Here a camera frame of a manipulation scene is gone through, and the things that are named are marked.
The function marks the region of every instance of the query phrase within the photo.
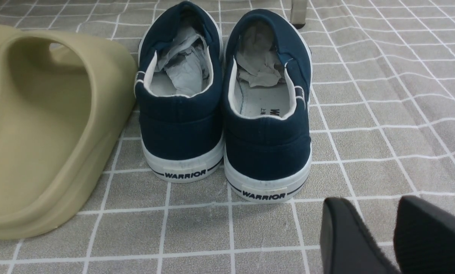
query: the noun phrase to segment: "navy blue sneaker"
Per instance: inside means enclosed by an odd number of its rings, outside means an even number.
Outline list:
[[[191,2],[166,10],[140,42],[135,95],[143,151],[163,180],[200,180],[222,161],[222,50],[216,22]]]
[[[248,201],[286,201],[312,161],[311,52],[283,17],[253,10],[234,26],[224,51],[224,172]]]

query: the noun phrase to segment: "chair leg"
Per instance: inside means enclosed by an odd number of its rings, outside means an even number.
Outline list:
[[[292,10],[290,11],[290,23],[296,28],[301,29],[305,26],[307,15],[308,0],[292,0]]]

